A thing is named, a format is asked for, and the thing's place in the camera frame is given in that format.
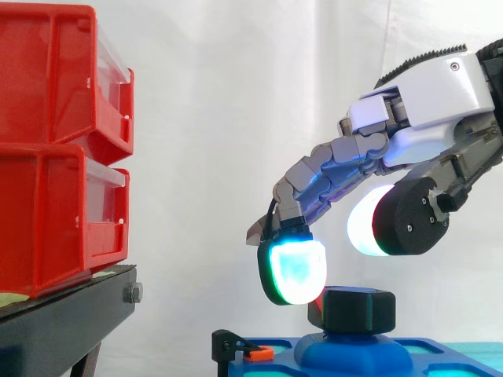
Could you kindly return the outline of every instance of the black clamp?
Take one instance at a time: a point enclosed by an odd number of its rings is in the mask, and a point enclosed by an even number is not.
[[[211,359],[218,364],[218,377],[228,377],[229,362],[236,360],[236,351],[245,354],[261,348],[229,330],[217,330],[211,334]]]

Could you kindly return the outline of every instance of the white wall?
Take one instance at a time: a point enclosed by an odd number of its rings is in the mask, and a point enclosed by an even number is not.
[[[358,95],[406,58],[503,38],[503,2],[449,0],[90,0],[135,70],[129,263],[137,312],[101,347],[97,376],[216,375],[210,337],[313,331],[306,307],[262,292],[248,226],[274,183]],[[346,235],[372,178],[313,227],[329,283],[398,297],[396,335],[503,340],[503,171],[481,179],[450,231],[420,258],[370,258]]]

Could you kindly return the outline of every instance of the bolt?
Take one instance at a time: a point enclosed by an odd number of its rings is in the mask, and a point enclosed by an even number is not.
[[[143,298],[143,284],[131,283],[128,289],[127,301],[131,304],[139,304]]]

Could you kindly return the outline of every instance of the illuminated fingertip pad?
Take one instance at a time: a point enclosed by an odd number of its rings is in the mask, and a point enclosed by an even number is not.
[[[323,291],[327,277],[325,247],[318,241],[290,241],[270,250],[274,285],[289,304],[307,304]]]
[[[367,194],[352,210],[347,219],[347,235],[354,248],[371,256],[388,256],[376,242],[372,229],[374,210],[379,201],[393,185],[375,188]]]

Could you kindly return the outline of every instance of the red plastic drawer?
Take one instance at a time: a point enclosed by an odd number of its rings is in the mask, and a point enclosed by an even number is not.
[[[133,153],[133,81],[86,5],[0,2],[0,142]]]
[[[0,292],[36,297],[127,257],[127,171],[77,145],[0,144],[0,187]]]

